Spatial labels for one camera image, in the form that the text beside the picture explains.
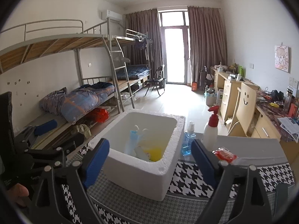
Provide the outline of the person's hand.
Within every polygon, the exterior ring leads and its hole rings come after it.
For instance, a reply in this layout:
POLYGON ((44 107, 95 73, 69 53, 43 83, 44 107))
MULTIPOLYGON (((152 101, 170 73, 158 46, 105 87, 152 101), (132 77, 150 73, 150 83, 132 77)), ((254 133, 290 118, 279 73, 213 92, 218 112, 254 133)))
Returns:
POLYGON ((19 206, 26 206, 23 198, 29 196, 29 191, 23 185, 17 183, 7 191, 7 194, 11 198, 11 200, 17 203, 19 206))

